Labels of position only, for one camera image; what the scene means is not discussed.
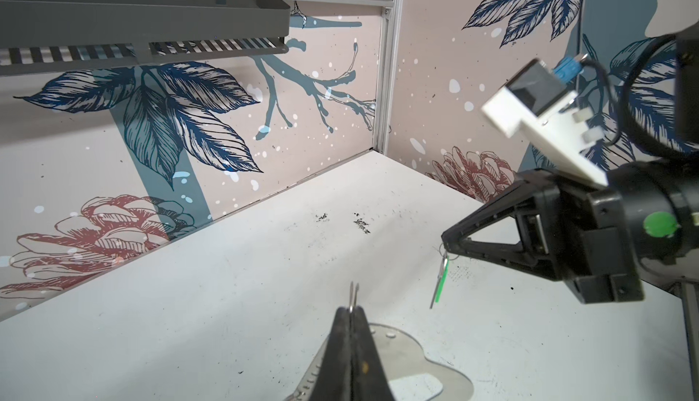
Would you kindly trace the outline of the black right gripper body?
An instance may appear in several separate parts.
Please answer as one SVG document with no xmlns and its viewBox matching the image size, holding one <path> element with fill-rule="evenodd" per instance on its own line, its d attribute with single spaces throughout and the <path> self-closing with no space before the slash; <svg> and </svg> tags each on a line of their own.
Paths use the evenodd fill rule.
<svg viewBox="0 0 699 401">
<path fill-rule="evenodd" d="M 522 271 L 563 282 L 583 304 L 644 300 L 618 195 L 558 173 L 522 173 L 520 182 Z"/>
</svg>

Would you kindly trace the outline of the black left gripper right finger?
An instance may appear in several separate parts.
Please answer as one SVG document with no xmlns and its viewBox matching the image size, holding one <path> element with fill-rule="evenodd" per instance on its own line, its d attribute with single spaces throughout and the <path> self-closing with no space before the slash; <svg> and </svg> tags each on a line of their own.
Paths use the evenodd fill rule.
<svg viewBox="0 0 699 401">
<path fill-rule="evenodd" d="M 351 311 L 351 400 L 394 401 L 364 310 Z"/>
</svg>

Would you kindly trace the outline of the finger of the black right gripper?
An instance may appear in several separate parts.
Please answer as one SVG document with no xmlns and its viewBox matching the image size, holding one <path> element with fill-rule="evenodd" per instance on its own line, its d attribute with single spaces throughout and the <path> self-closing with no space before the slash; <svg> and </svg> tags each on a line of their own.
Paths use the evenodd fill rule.
<svg viewBox="0 0 699 401">
<path fill-rule="evenodd" d="M 476 234 L 511 219 L 516 233 L 506 230 L 493 242 Z M 519 179 L 493 200 L 442 234 L 446 248 L 554 248 L 557 239 L 557 186 L 544 170 L 521 173 Z"/>
<path fill-rule="evenodd" d="M 560 266 L 553 257 L 530 245 L 476 242 L 466 237 L 444 239 L 444 247 L 453 255 L 496 264 L 550 281 L 562 281 Z"/>
</svg>

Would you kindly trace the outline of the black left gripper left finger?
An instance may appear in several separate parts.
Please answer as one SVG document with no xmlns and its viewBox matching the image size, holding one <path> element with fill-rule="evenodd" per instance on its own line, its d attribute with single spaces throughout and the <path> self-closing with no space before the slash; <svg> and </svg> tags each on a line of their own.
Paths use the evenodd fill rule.
<svg viewBox="0 0 699 401">
<path fill-rule="evenodd" d="M 351 312 L 337 309 L 310 401 L 351 400 Z"/>
</svg>

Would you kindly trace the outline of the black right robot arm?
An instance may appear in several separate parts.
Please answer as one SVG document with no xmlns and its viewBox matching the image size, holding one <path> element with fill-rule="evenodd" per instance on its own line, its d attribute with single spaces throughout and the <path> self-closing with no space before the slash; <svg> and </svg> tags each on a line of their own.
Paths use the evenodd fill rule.
<svg viewBox="0 0 699 401">
<path fill-rule="evenodd" d="M 447 253 L 563 282 L 584 304 L 644 297 L 644 260 L 674 264 L 698 246 L 698 154 L 655 139 L 632 106 L 673 80 L 670 111 L 679 138 L 698 140 L 698 29 L 646 42 L 624 67 L 617 131 L 650 155 L 604 171 L 584 151 L 604 138 L 569 86 L 595 61 L 585 55 L 549 68 L 531 60 L 483 106 L 504 135 L 522 133 L 553 168 L 515 182 L 442 234 Z"/>
</svg>

